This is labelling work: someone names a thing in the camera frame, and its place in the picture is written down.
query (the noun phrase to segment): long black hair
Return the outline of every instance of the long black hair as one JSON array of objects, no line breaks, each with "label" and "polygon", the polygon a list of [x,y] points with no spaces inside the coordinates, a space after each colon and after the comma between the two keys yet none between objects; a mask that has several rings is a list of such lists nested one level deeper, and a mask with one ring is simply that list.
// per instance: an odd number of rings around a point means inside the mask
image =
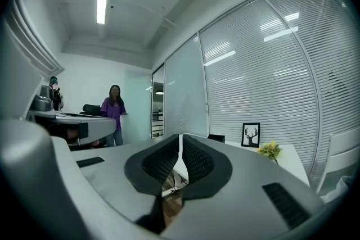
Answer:
[{"label": "long black hair", "polygon": [[116,98],[116,101],[118,102],[118,105],[119,106],[124,106],[124,101],[122,100],[122,98],[121,98],[121,96],[120,96],[120,87],[118,86],[118,85],[113,85],[113,86],[111,86],[111,88],[110,88],[110,91],[109,91],[109,104],[113,107],[114,106],[114,100],[113,100],[113,97],[111,96],[111,90],[114,88],[114,87],[116,87],[116,88],[118,88],[118,90],[119,90],[119,95],[117,96],[117,98]]}]

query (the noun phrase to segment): white table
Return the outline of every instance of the white table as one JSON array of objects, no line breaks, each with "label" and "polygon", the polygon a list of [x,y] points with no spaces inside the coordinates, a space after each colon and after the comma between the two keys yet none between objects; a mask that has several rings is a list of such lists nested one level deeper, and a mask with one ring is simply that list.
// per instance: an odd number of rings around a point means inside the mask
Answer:
[{"label": "white table", "polygon": [[[173,170],[178,173],[182,178],[185,178],[188,180],[188,174],[187,169],[185,166],[184,161],[182,160],[182,136],[183,134],[179,135],[179,159],[176,162]],[[247,149],[254,151],[257,153],[257,148],[251,148],[251,147],[243,147],[241,146],[241,143],[236,142],[227,142],[225,141],[225,144],[236,146],[239,148]],[[291,144],[284,144],[281,145],[282,151],[280,152],[279,156],[276,158],[278,164],[287,170],[288,172],[292,173],[293,176],[300,179],[302,182],[304,182],[307,186],[310,186],[308,177],[306,175],[306,172],[304,170],[303,164],[300,160],[300,157],[298,153],[295,150],[295,147]],[[179,178],[175,178],[175,185],[181,186],[179,182]]]}]

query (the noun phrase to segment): doorway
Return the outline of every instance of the doorway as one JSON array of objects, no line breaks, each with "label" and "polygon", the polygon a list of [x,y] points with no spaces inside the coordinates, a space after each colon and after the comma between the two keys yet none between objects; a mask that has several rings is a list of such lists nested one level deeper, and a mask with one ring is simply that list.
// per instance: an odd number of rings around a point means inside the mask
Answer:
[{"label": "doorway", "polygon": [[164,81],[163,64],[152,75],[151,138],[164,135]]}]

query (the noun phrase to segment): potted plant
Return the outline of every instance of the potted plant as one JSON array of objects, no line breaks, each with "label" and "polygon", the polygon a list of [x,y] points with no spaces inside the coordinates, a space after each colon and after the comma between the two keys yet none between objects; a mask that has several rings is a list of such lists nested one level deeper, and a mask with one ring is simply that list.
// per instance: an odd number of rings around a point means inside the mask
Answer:
[{"label": "potted plant", "polygon": [[264,143],[258,148],[258,153],[267,156],[269,159],[274,160],[278,164],[276,157],[280,154],[281,148],[274,140],[269,143]]}]

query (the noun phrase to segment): office chair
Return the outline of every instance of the office chair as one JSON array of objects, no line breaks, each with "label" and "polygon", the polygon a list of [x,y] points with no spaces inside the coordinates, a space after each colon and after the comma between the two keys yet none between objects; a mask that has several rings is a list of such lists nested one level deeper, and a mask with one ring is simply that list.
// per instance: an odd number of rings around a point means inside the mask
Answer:
[{"label": "office chair", "polygon": [[360,128],[333,135],[330,134],[327,163],[316,192],[326,195],[336,188],[342,176],[354,176],[360,156]]}]

